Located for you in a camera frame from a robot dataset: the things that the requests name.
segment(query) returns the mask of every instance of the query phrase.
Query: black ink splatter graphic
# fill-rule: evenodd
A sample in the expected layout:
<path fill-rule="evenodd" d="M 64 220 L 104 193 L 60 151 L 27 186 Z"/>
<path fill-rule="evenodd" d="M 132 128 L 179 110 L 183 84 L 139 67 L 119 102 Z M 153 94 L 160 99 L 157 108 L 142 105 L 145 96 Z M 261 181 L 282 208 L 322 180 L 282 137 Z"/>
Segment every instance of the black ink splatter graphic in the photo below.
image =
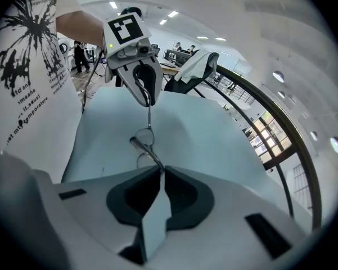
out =
<path fill-rule="evenodd" d="M 22 29 L 25 29 L 23 35 L 18 37 L 7 49 L 0 52 L 1 81 L 4 82 L 5 88 L 11 90 L 12 97 L 15 97 L 15 82 L 18 77 L 27 79 L 28 85 L 31 85 L 29 64 L 33 49 L 35 49 L 36 54 L 38 49 L 41 51 L 48 75 L 56 77 L 59 82 L 58 72 L 63 64 L 56 49 L 57 35 L 55 28 L 51 25 L 54 22 L 55 15 L 55 11 L 51 11 L 51 7 L 55 5 L 56 0 L 49 0 L 40 14 L 35 15 L 33 14 L 31 0 L 15 0 L 11 7 L 14 7 L 17 11 L 10 8 L 10 13 L 16 13 L 3 16 L 0 32 L 4 29 L 11 29 L 14 34 L 16 30 L 22 31 Z"/>

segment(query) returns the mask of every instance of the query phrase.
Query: ceiling light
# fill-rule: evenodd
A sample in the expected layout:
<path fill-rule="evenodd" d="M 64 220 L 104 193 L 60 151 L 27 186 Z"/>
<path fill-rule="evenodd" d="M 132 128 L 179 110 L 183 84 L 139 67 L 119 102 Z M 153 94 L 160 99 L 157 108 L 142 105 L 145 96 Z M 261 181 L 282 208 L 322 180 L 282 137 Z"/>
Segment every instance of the ceiling light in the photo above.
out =
<path fill-rule="evenodd" d="M 173 12 L 171 12 L 168 16 L 169 16 L 170 18 L 172 18 L 172 17 L 176 16 L 177 14 L 179 14 L 179 12 L 173 11 Z"/>
<path fill-rule="evenodd" d="M 283 91 L 279 91 L 278 93 L 283 99 L 285 99 L 285 93 Z"/>
<path fill-rule="evenodd" d="M 315 141 L 317 141 L 317 133 L 316 133 L 316 131 L 311 131 L 311 132 L 310 132 L 310 135 L 311 135 L 311 137 L 313 137 L 313 139 L 314 139 Z"/>
<path fill-rule="evenodd" d="M 118 9 L 118 7 L 116 6 L 115 2 L 110 2 L 110 5 L 111 5 L 112 8 Z"/>
<path fill-rule="evenodd" d="M 272 75 L 274 75 L 274 77 L 275 77 L 277 80 L 279 80 L 281 83 L 283 83 L 283 74 L 282 74 L 282 72 L 280 72 L 280 71 L 274 71 L 274 72 L 272 73 Z"/>
<path fill-rule="evenodd" d="M 338 153 L 338 138 L 337 137 L 331 137 L 330 138 L 330 143 L 333 148 L 333 150 Z"/>

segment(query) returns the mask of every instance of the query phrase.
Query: white ceiling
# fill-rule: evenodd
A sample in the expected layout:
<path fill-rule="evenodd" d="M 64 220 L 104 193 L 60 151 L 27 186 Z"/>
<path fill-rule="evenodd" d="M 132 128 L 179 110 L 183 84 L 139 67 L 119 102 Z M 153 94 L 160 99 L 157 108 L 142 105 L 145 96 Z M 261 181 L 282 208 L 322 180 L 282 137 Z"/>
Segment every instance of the white ceiling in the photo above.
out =
<path fill-rule="evenodd" d="M 149 26 L 179 33 L 181 36 L 196 40 L 199 43 L 202 40 L 198 40 L 196 36 L 214 37 L 216 35 L 212 29 L 183 14 L 169 18 L 168 14 L 172 12 L 172 9 L 169 8 L 163 8 L 155 4 L 149 5 L 147 3 L 122 0 L 116 1 L 116 5 L 118 9 L 113 9 L 108 2 L 90 3 L 83 5 L 83 10 L 105 21 L 122 12 L 126 7 L 138 7 L 142 11 L 143 21 Z M 166 19 L 168 22 L 161 26 L 159 22 L 162 19 Z"/>
<path fill-rule="evenodd" d="M 300 123 L 304 139 L 315 129 L 327 147 L 331 136 L 338 136 L 338 48 L 325 21 L 308 0 L 79 0 L 86 11 L 101 19 L 114 15 L 108 4 L 115 1 L 122 10 L 138 6 L 144 21 L 191 39 L 205 35 L 210 44 L 233 47 L 253 67 L 247 79 L 279 102 L 293 120 Z M 168 18 L 172 10 L 180 14 Z M 226 42 L 218 42 L 220 36 Z M 272 72 L 280 70 L 285 84 Z M 277 91 L 285 91 L 300 103 L 282 101 Z M 303 121 L 298 113 L 307 111 Z"/>

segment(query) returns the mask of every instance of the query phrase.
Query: window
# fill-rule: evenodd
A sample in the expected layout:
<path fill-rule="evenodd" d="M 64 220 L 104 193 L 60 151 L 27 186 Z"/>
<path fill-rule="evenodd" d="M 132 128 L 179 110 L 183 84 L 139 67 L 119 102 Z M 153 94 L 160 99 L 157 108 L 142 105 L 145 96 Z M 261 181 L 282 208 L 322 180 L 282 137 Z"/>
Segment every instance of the window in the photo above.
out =
<path fill-rule="evenodd" d="M 286 133 L 282 130 L 280 125 L 275 120 L 269 124 L 269 127 L 275 133 L 279 141 L 283 140 L 286 137 Z"/>
<path fill-rule="evenodd" d="M 270 148 L 272 148 L 273 146 L 276 145 L 273 138 L 270 138 L 270 139 L 268 139 L 267 141 L 268 141 L 268 144 L 269 144 Z"/>
<path fill-rule="evenodd" d="M 264 144 L 261 144 L 258 148 L 255 149 L 256 154 L 260 155 L 266 151 Z"/>
<path fill-rule="evenodd" d="M 261 144 L 261 139 L 259 136 L 256 136 L 255 139 L 251 140 L 251 145 L 253 145 L 254 147 L 256 147 L 257 145 Z"/>
<path fill-rule="evenodd" d="M 296 200 L 309 211 L 312 210 L 310 188 L 301 164 L 293 169 L 294 172 L 294 195 Z"/>
<path fill-rule="evenodd" d="M 281 145 L 284 149 L 287 149 L 291 146 L 291 141 L 288 137 L 286 137 L 284 140 L 282 140 L 281 142 Z"/>
<path fill-rule="evenodd" d="M 257 120 L 254 124 L 255 124 L 256 127 L 258 127 L 259 131 L 262 131 L 263 129 L 265 129 L 265 125 L 263 123 L 261 123 L 260 120 Z"/>
<path fill-rule="evenodd" d="M 265 154 L 261 155 L 260 160 L 262 161 L 262 163 L 265 163 L 265 162 L 271 160 L 271 156 L 270 156 L 269 152 L 266 152 Z"/>
<path fill-rule="evenodd" d="M 261 132 L 261 134 L 263 135 L 264 139 L 268 138 L 270 136 L 269 132 L 267 130 L 263 130 Z"/>
<path fill-rule="evenodd" d="M 265 111 L 265 113 L 262 115 L 262 118 L 267 124 L 274 120 L 274 117 L 269 113 L 268 110 Z"/>
<path fill-rule="evenodd" d="M 277 145 L 274 148 L 272 148 L 272 151 L 274 152 L 275 156 L 277 156 L 281 153 L 281 150 L 280 150 L 279 146 L 277 146 Z"/>

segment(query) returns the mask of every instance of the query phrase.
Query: chair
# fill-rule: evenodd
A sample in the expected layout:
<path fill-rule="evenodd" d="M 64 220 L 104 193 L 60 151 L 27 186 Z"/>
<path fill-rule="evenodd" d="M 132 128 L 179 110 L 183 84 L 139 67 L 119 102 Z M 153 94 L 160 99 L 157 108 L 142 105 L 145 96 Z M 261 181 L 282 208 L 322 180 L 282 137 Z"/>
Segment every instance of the chair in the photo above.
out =
<path fill-rule="evenodd" d="M 168 83 L 166 84 L 165 91 L 186 94 L 197 85 L 199 85 L 202 81 L 204 81 L 207 77 L 209 77 L 209 75 L 212 74 L 213 71 L 216 71 L 216 66 L 212 67 L 210 65 L 216 65 L 218 58 L 218 53 L 214 52 L 209 55 L 208 63 L 206 64 L 206 68 L 202 78 L 191 79 L 188 83 L 185 83 L 181 80 L 176 81 L 175 76 L 173 76 L 171 80 L 168 81 Z"/>
<path fill-rule="evenodd" d="M 151 47 L 154 48 L 155 57 L 158 57 L 159 56 L 159 52 L 160 52 L 159 45 L 157 45 L 157 44 L 151 44 Z"/>

